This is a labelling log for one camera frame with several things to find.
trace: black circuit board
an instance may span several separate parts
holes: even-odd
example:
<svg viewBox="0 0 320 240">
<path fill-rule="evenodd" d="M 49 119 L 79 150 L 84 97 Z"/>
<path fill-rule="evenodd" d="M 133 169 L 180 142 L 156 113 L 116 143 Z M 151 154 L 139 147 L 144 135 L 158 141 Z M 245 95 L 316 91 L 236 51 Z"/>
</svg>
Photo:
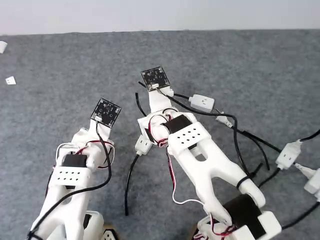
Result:
<svg viewBox="0 0 320 240">
<path fill-rule="evenodd" d="M 121 109 L 120 106 L 101 98 L 91 115 L 91 119 L 112 128 Z"/>
<path fill-rule="evenodd" d="M 170 86 L 170 82 L 162 66 L 142 71 L 141 76 L 149 92 L 156 90 L 156 88 L 162 89 Z"/>
</svg>

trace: gray carpet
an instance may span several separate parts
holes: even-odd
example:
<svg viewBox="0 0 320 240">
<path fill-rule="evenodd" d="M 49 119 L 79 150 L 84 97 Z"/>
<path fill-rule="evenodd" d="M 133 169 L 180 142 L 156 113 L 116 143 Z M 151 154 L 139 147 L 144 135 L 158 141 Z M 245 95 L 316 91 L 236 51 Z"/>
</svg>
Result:
<svg viewBox="0 0 320 240">
<path fill-rule="evenodd" d="M 89 210 L 99 211 L 125 240 L 185 240 L 205 216 L 196 203 L 172 202 L 164 149 L 153 147 L 132 174 L 130 216 L 124 216 L 124 186 L 139 137 L 135 92 L 148 109 L 148 94 L 137 84 L 140 71 L 162 65 L 176 93 L 216 99 L 215 107 L 238 117 L 239 127 L 282 148 L 310 135 L 320 121 L 320 30 L 157 31 L 2 36 L 0 54 L 0 239 L 22 240 L 40 212 L 58 144 L 68 142 L 100 97 L 123 107 L 111 139 L 116 144 L 112 180 L 95 191 Z M 6 85 L 14 76 L 17 85 Z M 198 119 L 232 160 L 232 131 L 211 117 Z M 263 160 L 249 140 L 240 148 L 252 170 Z M 320 137 L 305 143 L 298 162 L 319 168 Z M 264 147 L 274 170 L 277 153 Z M 176 162 L 176 198 L 195 197 Z M 259 183 L 270 173 L 261 170 Z M 97 174 L 95 183 L 106 177 Z M 221 200 L 234 187 L 214 179 Z M 316 202 L 293 167 L 262 189 L 264 210 L 286 224 Z M 318 240 L 320 209 L 276 240 Z"/>
</svg>

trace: black cable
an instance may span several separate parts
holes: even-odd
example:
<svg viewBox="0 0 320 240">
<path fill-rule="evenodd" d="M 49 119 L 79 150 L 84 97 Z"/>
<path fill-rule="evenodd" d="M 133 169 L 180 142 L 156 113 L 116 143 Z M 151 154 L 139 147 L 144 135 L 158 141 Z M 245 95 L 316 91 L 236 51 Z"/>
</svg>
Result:
<svg viewBox="0 0 320 240">
<path fill-rule="evenodd" d="M 282 230 L 291 228 L 292 226 L 296 225 L 297 223 L 299 223 L 301 220 L 305 219 L 309 214 L 311 214 L 314 210 L 317 209 L 317 207 L 319 207 L 320 202 L 316 202 L 310 209 L 308 209 L 305 213 L 303 213 L 302 215 L 300 215 L 296 220 L 294 220 L 293 222 L 285 225 L 285 226 L 281 226 Z"/>
<path fill-rule="evenodd" d="M 142 113 L 143 116 L 147 116 L 145 111 L 142 109 L 141 105 L 140 105 L 140 101 L 139 101 L 139 93 L 135 93 L 135 101 L 136 101 L 136 105 L 138 106 L 140 112 Z"/>
<path fill-rule="evenodd" d="M 318 131 L 316 131 L 314 134 L 312 134 L 311 136 L 307 136 L 305 138 L 300 139 L 300 142 L 304 142 L 304 141 L 308 141 L 310 139 L 313 139 L 316 136 L 318 136 L 319 134 L 320 134 L 320 129 Z"/>
<path fill-rule="evenodd" d="M 183 103 L 179 102 L 178 100 L 176 100 L 175 98 L 165 95 L 163 94 L 160 90 L 158 90 L 159 93 L 161 93 L 162 95 L 166 96 L 167 98 L 169 98 L 171 101 L 175 102 L 176 104 L 180 105 L 181 107 L 185 108 L 186 110 L 193 112 L 195 114 L 200 114 L 200 115 L 206 115 L 206 116 L 225 116 L 225 117 L 229 117 L 232 118 L 234 121 L 234 129 L 233 129 L 233 141 L 234 141 L 234 145 L 235 145 L 235 151 L 236 154 L 238 156 L 238 159 L 240 161 L 240 164 L 243 168 L 243 171 L 245 172 L 245 174 L 247 174 L 248 176 L 250 175 L 248 168 L 242 158 L 240 149 L 239 149 L 239 144 L 238 144 L 238 139 L 237 139 L 237 129 L 238 129 L 238 120 L 234 115 L 231 114 L 225 114 L 225 113 L 211 113 L 211 112 L 204 112 L 204 111 L 199 111 L 193 108 L 190 108 L 186 105 L 184 105 Z"/>
<path fill-rule="evenodd" d="M 179 98 L 183 98 L 183 99 L 189 100 L 188 96 L 185 96 L 185 95 L 182 95 L 182 94 L 179 94 L 179 93 L 174 93 L 173 95 L 176 96 L 176 97 L 179 97 Z"/>
<path fill-rule="evenodd" d="M 267 169 L 268 171 L 270 171 L 270 164 L 269 164 L 268 157 L 267 157 L 267 155 L 266 155 L 265 150 L 264 150 L 263 147 L 259 144 L 259 142 L 258 142 L 254 137 L 252 137 L 251 135 L 245 134 L 244 131 L 241 131 L 241 130 L 237 129 L 237 132 L 238 132 L 239 134 L 241 134 L 242 136 L 250 139 L 251 141 L 253 141 L 253 142 L 255 143 L 255 145 L 260 149 L 260 151 L 261 151 L 261 153 L 262 153 L 262 155 L 263 155 L 266 169 Z"/>
<path fill-rule="evenodd" d="M 279 172 L 281 171 L 281 168 L 277 167 L 276 170 L 269 176 L 267 177 L 265 180 L 263 180 L 258 188 L 261 188 L 264 184 L 266 184 L 267 182 L 269 182 L 271 179 L 273 179 Z"/>
<path fill-rule="evenodd" d="M 125 191 L 124 191 L 124 211 L 125 211 L 125 215 L 128 216 L 129 215 L 129 210 L 128 210 L 128 190 L 129 190 L 129 183 L 130 183 L 130 178 L 131 178 L 131 173 L 132 170 L 134 169 L 134 166 L 138 160 L 138 158 L 140 157 L 139 154 L 135 155 L 135 158 L 133 159 L 133 162 L 131 163 L 130 166 L 130 170 L 128 173 L 128 178 L 126 180 L 126 185 L 125 185 Z"/>
<path fill-rule="evenodd" d="M 105 157 L 106 157 L 106 161 L 108 163 L 108 178 L 103 182 L 101 183 L 100 185 L 97 185 L 97 186 L 92 186 L 92 187 L 87 187 L 87 188 L 84 188 L 84 189 L 80 189 L 80 190 L 76 190 L 76 191 L 73 191 L 73 192 L 70 192 L 68 194 L 66 194 L 65 196 L 63 196 L 59 201 L 57 201 L 41 218 L 40 220 L 36 223 L 36 225 L 34 226 L 34 228 L 29 231 L 28 235 L 27 235 L 27 240 L 31 240 L 31 238 L 34 238 L 34 234 L 36 233 L 36 231 L 38 230 L 40 224 L 46 219 L 46 217 L 48 217 L 48 215 L 57 207 L 59 206 L 59 204 L 61 204 L 64 200 L 66 200 L 67 198 L 73 196 L 73 195 L 76 195 L 76 194 L 80 194 L 80 193 L 84 193 L 84 192 L 89 192 L 89 191 L 94 191 L 94 190 L 97 190 L 97 189 L 100 189 L 102 187 L 104 187 L 105 185 L 107 185 L 111 179 L 111 175 L 112 175 L 112 171 L 111 171 L 111 162 L 110 162 L 110 158 L 109 158 L 109 155 L 108 155 L 108 151 L 107 151 L 107 148 L 106 148 L 106 145 L 105 145 L 105 141 L 102 139 L 102 137 L 100 136 L 99 132 L 98 132 L 98 122 L 96 123 L 96 126 L 95 126 L 95 131 L 96 131 L 96 134 L 98 135 L 99 137 L 99 140 L 103 146 L 103 150 L 104 150 L 104 153 L 105 153 Z"/>
<path fill-rule="evenodd" d="M 259 141 L 259 142 L 263 143 L 264 145 L 267 145 L 268 147 L 270 147 L 270 148 L 274 149 L 274 150 L 275 150 L 275 151 L 277 151 L 278 153 L 281 153 L 281 149 L 280 149 L 280 148 L 278 148 L 278 147 L 276 147 L 276 146 L 272 145 L 271 143 L 269 143 L 269 142 L 267 142 L 267 141 L 263 140 L 262 138 L 260 138 L 260 137 L 258 137 L 258 136 L 256 136 L 256 135 L 254 135 L 254 134 L 252 134 L 252 133 L 250 133 L 250 132 L 248 132 L 248 131 L 242 131 L 242 133 L 243 133 L 243 134 L 245 134 L 245 135 L 247 135 L 247 136 L 250 136 L 250 137 L 252 137 L 252 138 L 256 139 L 257 141 Z"/>
</svg>

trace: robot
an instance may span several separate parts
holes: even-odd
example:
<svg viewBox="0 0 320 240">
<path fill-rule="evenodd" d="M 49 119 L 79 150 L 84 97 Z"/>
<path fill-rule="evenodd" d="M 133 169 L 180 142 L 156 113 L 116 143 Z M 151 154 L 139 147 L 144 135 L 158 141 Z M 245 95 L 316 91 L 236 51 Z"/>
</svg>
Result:
<svg viewBox="0 0 320 240">
<path fill-rule="evenodd" d="M 28 240 L 117 239 L 115 231 L 104 225 L 103 216 L 87 211 L 87 207 L 91 191 L 105 186 L 111 178 L 115 147 L 109 136 L 120 111 L 121 107 L 101 98 L 91 115 L 89 129 L 81 128 L 71 142 L 57 148 L 46 197 Z M 107 169 L 108 178 L 93 186 L 97 169 Z"/>
<path fill-rule="evenodd" d="M 281 225 L 270 211 L 262 211 L 266 199 L 250 177 L 221 151 L 209 132 L 190 112 L 172 106 L 174 91 L 161 66 L 141 72 L 148 90 L 151 113 L 138 119 L 140 138 L 166 148 L 173 192 L 177 204 L 199 202 L 207 217 L 197 223 L 194 240 L 269 240 Z M 199 200 L 177 202 L 174 157 L 193 183 Z M 212 178 L 237 187 L 241 195 L 222 205 L 216 198 Z"/>
</svg>

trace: electrical connector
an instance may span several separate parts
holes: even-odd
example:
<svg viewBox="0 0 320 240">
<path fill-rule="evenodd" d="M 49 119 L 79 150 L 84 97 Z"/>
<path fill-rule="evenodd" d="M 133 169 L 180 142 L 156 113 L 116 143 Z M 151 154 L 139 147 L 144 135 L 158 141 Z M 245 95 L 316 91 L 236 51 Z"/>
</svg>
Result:
<svg viewBox="0 0 320 240">
<path fill-rule="evenodd" d="M 290 168 L 301 153 L 301 144 L 300 140 L 287 143 L 275 161 L 277 167 L 280 169 Z"/>
<path fill-rule="evenodd" d="M 218 121 L 219 123 L 226 125 L 229 128 L 233 127 L 233 124 L 228 120 L 226 116 L 217 116 L 215 120 Z"/>
<path fill-rule="evenodd" d="M 304 189 L 309 193 L 314 194 L 314 196 L 318 199 L 318 202 L 320 202 L 320 168 L 313 170 L 298 163 L 296 163 L 294 166 L 309 179 L 309 181 L 305 184 Z"/>
<path fill-rule="evenodd" d="M 136 141 L 136 144 L 134 146 L 136 150 L 136 154 L 138 155 L 146 155 L 149 150 L 152 147 L 152 142 L 149 139 L 144 138 L 142 135 L 138 138 L 138 141 Z"/>
<path fill-rule="evenodd" d="M 214 107 L 215 100 L 210 97 L 194 94 L 189 97 L 189 102 L 191 107 L 206 113 L 210 113 Z"/>
</svg>

